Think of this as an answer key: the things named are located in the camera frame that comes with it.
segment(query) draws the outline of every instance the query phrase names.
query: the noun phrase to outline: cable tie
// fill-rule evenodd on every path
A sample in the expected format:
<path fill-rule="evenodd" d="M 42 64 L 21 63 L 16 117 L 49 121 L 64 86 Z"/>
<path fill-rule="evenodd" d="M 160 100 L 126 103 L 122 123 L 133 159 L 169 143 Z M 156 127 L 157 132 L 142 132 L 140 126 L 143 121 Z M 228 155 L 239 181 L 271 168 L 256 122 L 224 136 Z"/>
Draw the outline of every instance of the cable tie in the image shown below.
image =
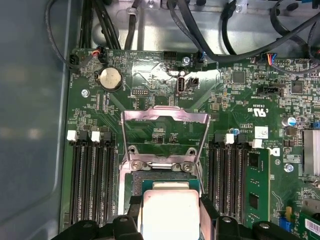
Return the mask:
<path fill-rule="evenodd" d="M 134 7 L 128 7 L 128 8 L 126 9 L 126 12 L 127 12 L 129 15 L 135 15 L 135 16 L 137 16 L 137 14 L 138 14 L 138 10 L 137 10 L 136 8 L 134 8 Z"/>

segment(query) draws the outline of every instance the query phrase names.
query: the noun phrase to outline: blue connector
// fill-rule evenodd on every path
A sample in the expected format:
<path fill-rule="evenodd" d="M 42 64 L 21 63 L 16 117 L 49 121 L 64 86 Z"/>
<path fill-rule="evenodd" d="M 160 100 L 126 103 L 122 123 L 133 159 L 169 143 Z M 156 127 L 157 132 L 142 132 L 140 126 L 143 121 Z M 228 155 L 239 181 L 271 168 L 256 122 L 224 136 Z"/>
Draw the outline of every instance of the blue connector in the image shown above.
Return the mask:
<path fill-rule="evenodd" d="M 314 123 L 313 123 L 313 128 L 314 128 L 314 129 L 320 129 L 320 122 L 319 122 L 319 121 L 314 122 Z"/>
<path fill-rule="evenodd" d="M 279 227 L 286 230 L 287 232 L 291 232 L 291 225 L 292 223 L 287 221 L 285 217 L 280 217 L 279 218 Z"/>

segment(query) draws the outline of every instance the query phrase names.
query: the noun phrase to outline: logo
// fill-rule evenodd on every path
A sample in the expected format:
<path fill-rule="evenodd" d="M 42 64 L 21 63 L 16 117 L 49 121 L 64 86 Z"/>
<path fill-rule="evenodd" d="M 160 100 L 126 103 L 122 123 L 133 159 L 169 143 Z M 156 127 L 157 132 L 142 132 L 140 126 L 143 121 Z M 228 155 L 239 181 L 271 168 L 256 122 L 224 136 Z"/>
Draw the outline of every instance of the logo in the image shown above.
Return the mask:
<path fill-rule="evenodd" d="M 260 117 L 260 118 L 265 118 L 268 113 L 268 109 L 263 109 L 263 108 L 248 108 L 249 113 L 254 113 L 254 116 Z"/>

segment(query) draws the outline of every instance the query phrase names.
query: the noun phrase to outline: internal usb port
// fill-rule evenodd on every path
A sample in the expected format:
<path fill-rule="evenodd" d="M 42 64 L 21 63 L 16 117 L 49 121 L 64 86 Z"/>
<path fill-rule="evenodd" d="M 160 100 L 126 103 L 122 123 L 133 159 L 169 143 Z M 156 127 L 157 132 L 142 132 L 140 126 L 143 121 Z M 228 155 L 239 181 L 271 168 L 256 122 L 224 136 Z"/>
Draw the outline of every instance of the internal usb port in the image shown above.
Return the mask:
<path fill-rule="evenodd" d="M 183 93 L 185 91 L 185 78 L 180 76 L 176 81 L 176 91 L 177 93 Z"/>

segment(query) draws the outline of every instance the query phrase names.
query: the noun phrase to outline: white label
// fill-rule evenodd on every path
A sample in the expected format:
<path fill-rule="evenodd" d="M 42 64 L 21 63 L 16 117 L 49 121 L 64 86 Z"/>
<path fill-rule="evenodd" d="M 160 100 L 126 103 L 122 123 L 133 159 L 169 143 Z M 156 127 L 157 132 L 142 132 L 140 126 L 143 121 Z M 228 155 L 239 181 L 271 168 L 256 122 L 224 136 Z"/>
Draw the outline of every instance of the white label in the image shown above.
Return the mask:
<path fill-rule="evenodd" d="M 320 225 L 312 222 L 312 221 L 309 221 L 308 219 L 305 219 L 304 221 L 304 225 L 305 225 L 305 228 L 310 230 L 311 232 L 317 234 L 318 236 L 320 236 Z"/>
<path fill-rule="evenodd" d="M 254 138 L 255 139 L 268 139 L 269 130 L 267 126 L 255 126 L 254 127 Z"/>

